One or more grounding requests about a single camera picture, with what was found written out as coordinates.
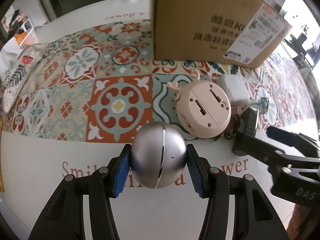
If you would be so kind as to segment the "patterned tile table runner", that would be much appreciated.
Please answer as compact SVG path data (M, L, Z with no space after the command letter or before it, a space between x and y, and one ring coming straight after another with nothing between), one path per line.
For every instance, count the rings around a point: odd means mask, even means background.
M267 113L258 127L284 127L315 121L307 86L293 59L278 47L256 69L213 61L174 61L153 58L150 22L114 22L66 35L46 44L8 113L1 129L29 137L64 141L131 142L151 121L174 125L184 136L176 114L175 92L168 81L183 86L200 78L242 76L249 98L267 97ZM20 55L9 55L9 67Z

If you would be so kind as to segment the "silver metallic ball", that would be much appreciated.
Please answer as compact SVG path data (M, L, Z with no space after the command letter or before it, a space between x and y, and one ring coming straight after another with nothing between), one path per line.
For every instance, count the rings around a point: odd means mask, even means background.
M131 146L131 170L136 181L150 189L173 184L184 171L187 147L172 125L154 121L144 125Z

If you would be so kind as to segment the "white tissue pack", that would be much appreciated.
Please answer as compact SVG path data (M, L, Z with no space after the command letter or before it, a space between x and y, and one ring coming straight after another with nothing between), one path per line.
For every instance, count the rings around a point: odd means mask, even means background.
M46 44L28 45L11 63L3 81L3 111L5 113L12 108L31 71L42 59L45 48Z

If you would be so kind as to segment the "black rectangular adapter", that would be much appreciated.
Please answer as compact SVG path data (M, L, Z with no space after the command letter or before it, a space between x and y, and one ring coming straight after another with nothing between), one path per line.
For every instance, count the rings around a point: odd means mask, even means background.
M242 149L242 140L244 137L255 138L258 125L259 109L253 106L248 107L240 115L240 126L235 131L235 139L232 152L237 156L246 156L247 153Z

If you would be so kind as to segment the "small astronaut figurine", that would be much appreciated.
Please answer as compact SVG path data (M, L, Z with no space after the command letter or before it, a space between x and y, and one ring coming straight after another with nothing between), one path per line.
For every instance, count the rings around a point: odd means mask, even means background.
M258 100L252 99L248 104L249 107L254 107L263 114L267 113L269 109L269 105L270 105L269 99L264 96L259 98Z

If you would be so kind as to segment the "white basket of oranges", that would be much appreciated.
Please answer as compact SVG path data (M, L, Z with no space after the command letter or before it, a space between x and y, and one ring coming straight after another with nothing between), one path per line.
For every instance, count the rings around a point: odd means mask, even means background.
M30 28L29 30L27 30L27 32L23 32L21 34L15 34L14 38L20 49L23 49L28 45L35 44L38 41L35 33L35 27Z

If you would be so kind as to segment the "brown cardboard box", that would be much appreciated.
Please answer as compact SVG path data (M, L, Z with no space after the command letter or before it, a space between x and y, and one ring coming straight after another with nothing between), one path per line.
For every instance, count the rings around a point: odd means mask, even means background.
M262 0L151 0L157 60L259 67L291 25Z

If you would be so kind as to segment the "beige deer alarm clock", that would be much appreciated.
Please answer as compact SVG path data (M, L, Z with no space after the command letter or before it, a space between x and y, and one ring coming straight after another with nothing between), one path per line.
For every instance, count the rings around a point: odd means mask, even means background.
M201 80L194 71L193 81L180 86L168 81L167 87L176 92L176 112L181 125L195 137L218 138L231 119L231 103L224 90L212 81Z

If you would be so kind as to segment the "white cube charger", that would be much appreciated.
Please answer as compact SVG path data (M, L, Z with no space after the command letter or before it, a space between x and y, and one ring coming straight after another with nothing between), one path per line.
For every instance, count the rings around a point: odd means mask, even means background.
M244 106L249 102L249 93L242 76L222 75L217 83L227 94L232 106Z

